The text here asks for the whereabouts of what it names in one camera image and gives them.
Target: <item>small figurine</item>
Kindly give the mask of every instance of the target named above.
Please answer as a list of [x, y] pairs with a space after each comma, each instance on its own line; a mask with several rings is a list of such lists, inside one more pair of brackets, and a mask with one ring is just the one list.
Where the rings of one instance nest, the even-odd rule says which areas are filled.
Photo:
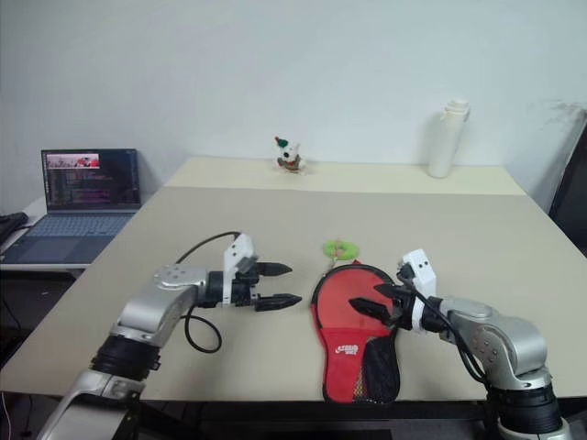
[[298, 154], [300, 144], [293, 146], [289, 141], [275, 137], [277, 146], [280, 150], [280, 157], [277, 158], [277, 164], [280, 168], [289, 172], [301, 172], [305, 169], [305, 160]]

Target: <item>white wall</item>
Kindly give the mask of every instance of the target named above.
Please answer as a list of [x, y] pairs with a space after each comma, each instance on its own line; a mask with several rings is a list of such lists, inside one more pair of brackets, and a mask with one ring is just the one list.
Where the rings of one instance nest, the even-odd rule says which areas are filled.
[[587, 107], [584, 0], [1, 0], [0, 206], [39, 151], [136, 148], [154, 190], [196, 154], [422, 162], [466, 96], [458, 162], [505, 164], [543, 206]]

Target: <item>floor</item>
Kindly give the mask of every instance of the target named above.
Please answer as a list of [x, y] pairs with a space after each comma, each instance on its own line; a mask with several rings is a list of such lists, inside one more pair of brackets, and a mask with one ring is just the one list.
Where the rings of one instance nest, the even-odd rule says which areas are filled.
[[[0, 316], [0, 322], [2, 323], [2, 358], [5, 359], [15, 349], [14, 346], [7, 345], [6, 340], [10, 339], [11, 336], [26, 336], [29, 334], [59, 301], [60, 297], [73, 283], [73, 279], [64, 274], [57, 276], [43, 275], [41, 278], [37, 277], [36, 279], [6, 274], [5, 272], [0, 275], [0, 292], [2, 293], [2, 299], [6, 302], [3, 303]], [[11, 439], [35, 438], [57, 405], [57, 401], [38, 395], [29, 396], [5, 393], [5, 399], [6, 408], [11, 420]], [[445, 438], [482, 438], [480, 436], [482, 426], [479, 422], [452, 419], [396, 419], [386, 420], [383, 423], [382, 421], [378, 423], [345, 421], [345, 423], [350, 425], [347, 426], [344, 432], [336, 431], [333, 433], [329, 432], [326, 428], [321, 428], [326, 429], [326, 431], [321, 431], [317, 434], [293, 429], [291, 432], [285, 433], [281, 432], [282, 428], [279, 427], [278, 431], [280, 432], [278, 434], [271, 432], [271, 429], [268, 432], [260, 433], [259, 429], [257, 429], [258, 426], [252, 429], [246, 423], [227, 423], [227, 419], [224, 416], [220, 416], [218, 422], [215, 423], [214, 411], [212, 411], [214, 404], [152, 401], [148, 402], [148, 405], [172, 417], [184, 420], [191, 426], [197, 425], [205, 433], [205, 438], [287, 439], [317, 438], [318, 436], [321, 439], [393, 438], [399, 440], [418, 438], [435, 438], [439, 440]], [[587, 439], [587, 430], [584, 424], [586, 418], [587, 412], [584, 411], [581, 416], [575, 417], [576, 420], [572, 422], [571, 428], [575, 440]], [[219, 430], [218, 426], [220, 425], [225, 426], [225, 428]], [[5, 440], [8, 438], [8, 423], [6, 422], [6, 416], [2, 414], [0, 439]], [[155, 437], [142, 434], [140, 438], [150, 440]]]

